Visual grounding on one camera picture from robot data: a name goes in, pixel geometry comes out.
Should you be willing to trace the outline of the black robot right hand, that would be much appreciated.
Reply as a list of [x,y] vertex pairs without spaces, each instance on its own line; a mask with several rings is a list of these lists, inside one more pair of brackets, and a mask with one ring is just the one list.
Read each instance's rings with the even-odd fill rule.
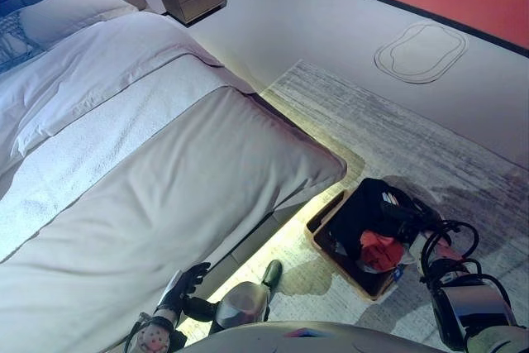
[[411,199],[410,207],[390,192],[383,192],[382,198],[380,209],[387,231],[402,243],[413,243],[420,231],[431,231],[441,223],[439,213],[418,198]]

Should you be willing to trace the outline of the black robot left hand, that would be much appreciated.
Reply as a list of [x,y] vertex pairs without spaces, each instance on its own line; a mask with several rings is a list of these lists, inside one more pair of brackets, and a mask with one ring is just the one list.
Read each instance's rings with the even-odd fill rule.
[[202,262],[173,277],[156,307],[156,312],[169,311],[179,320],[183,312],[199,322],[211,322],[216,314],[217,303],[209,303],[203,298],[192,297],[196,286],[200,285],[211,264]]

